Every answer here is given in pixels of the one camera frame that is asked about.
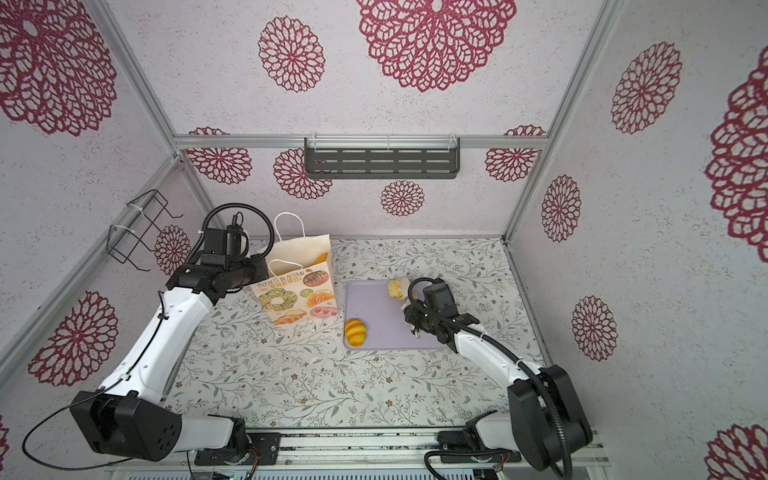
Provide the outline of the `printed paper bread bag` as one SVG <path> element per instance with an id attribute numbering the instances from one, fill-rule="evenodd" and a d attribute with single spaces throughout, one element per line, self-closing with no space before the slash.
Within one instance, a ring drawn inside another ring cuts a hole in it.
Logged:
<path id="1" fill-rule="evenodd" d="M 267 278 L 247 288 L 256 304 L 275 326 L 328 321 L 338 317 L 334 291 L 333 256 L 328 234 L 285 239 L 279 231 L 266 256 Z M 314 264 L 322 254 L 326 262 Z"/>

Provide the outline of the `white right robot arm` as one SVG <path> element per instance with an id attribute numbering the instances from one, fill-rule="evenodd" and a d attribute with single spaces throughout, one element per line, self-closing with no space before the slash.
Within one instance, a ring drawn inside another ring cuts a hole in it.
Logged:
<path id="1" fill-rule="evenodd" d="M 573 455 L 593 441 L 593 431 L 568 373 L 558 365 L 523 359 L 493 338 L 474 316 L 460 313 L 449 285 L 420 277 L 405 284 L 404 317 L 413 334 L 428 333 L 478 367 L 502 388 L 504 411 L 466 422 L 460 431 L 442 431 L 438 447 L 425 453 L 427 470 L 439 478 L 433 459 L 443 463 L 503 464 L 526 461 L 559 479 L 574 474 Z"/>

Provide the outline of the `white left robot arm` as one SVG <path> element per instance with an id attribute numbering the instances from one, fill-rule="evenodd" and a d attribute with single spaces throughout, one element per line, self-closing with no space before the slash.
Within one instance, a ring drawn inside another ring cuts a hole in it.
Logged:
<path id="1" fill-rule="evenodd" d="M 179 266 L 159 295 L 155 316 L 126 357 L 94 392 L 81 391 L 69 411 L 96 453 L 157 462 L 199 451 L 220 463 L 246 460 L 251 442 L 243 419 L 173 413 L 161 403 L 201 321 L 229 293 L 269 276 L 250 258 L 236 223 L 207 228 L 203 248 Z"/>

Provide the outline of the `metal tongs with white tips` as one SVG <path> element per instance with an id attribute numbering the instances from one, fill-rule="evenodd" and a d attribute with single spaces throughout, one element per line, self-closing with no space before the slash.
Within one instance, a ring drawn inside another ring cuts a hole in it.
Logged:
<path id="1" fill-rule="evenodd" d="M 403 300 L 402 310 L 404 313 L 405 321 L 409 325 L 411 333 L 419 337 L 419 310 L 414 305 L 413 287 L 412 282 L 408 278 L 400 278 L 397 280 L 400 287 L 401 297 Z"/>

